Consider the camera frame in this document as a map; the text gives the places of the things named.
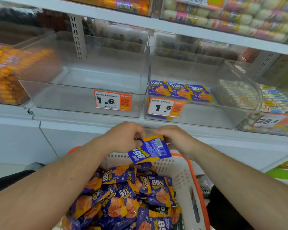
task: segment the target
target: barcode on packet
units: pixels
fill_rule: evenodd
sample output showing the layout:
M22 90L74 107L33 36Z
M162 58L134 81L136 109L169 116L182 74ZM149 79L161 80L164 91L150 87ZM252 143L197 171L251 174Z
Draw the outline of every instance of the barcode on packet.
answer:
M202 4L203 3L203 0L182 0L182 1L193 2L195 4Z
M155 143L156 145L158 146L158 148L162 148L163 147L163 144L161 142L161 139L155 139Z

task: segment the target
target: qr code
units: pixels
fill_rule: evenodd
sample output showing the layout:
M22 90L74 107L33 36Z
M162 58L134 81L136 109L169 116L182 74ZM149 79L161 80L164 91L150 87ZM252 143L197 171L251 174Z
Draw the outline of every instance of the qr code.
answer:
M121 106L129 107L129 105L130 105L130 100L128 100L127 98L123 98L121 101Z
M180 112L181 108L182 108L182 106L174 106L172 111L173 112Z

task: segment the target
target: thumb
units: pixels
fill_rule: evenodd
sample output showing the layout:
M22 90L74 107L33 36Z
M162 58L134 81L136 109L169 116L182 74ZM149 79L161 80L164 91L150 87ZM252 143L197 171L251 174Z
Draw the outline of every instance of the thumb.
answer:
M142 141L140 141L140 140L135 139L134 142L135 142L136 148L141 147L143 145Z

